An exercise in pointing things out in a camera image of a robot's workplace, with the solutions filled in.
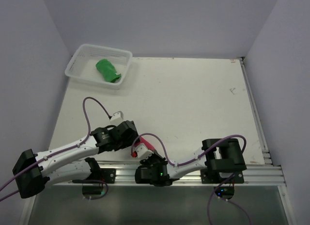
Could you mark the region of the green microfiber towel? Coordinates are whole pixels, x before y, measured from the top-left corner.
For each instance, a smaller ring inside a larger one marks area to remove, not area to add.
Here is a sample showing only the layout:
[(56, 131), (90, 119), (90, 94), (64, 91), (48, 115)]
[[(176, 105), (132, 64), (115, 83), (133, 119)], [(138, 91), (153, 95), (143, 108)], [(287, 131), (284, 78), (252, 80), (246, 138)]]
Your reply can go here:
[(98, 61), (95, 67), (106, 82), (115, 83), (122, 76), (121, 73), (117, 72), (114, 65), (107, 59)]

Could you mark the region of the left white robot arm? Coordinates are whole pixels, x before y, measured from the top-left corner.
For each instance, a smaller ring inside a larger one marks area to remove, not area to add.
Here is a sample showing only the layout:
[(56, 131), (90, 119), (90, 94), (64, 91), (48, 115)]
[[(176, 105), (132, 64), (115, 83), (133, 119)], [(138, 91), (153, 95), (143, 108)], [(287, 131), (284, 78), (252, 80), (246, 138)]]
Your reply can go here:
[(20, 197), (32, 197), (65, 181), (99, 183), (104, 177), (94, 155), (130, 147), (137, 136), (134, 122), (123, 121), (96, 128), (83, 139), (50, 151), (23, 151), (13, 167)]

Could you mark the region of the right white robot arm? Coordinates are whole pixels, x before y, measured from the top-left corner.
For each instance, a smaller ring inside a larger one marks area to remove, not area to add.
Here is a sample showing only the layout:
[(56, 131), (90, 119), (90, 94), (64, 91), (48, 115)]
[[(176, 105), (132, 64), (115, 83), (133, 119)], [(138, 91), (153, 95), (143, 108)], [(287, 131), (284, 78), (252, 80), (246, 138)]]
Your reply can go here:
[(247, 169), (243, 153), (236, 138), (229, 138), (212, 146), (220, 139), (202, 141), (202, 147), (193, 153), (192, 162), (174, 161), (171, 165), (147, 141), (137, 144), (132, 157), (140, 159), (140, 166), (135, 171), (137, 184), (150, 184), (164, 187), (185, 175), (198, 171), (207, 178), (206, 183), (228, 182), (233, 174)]

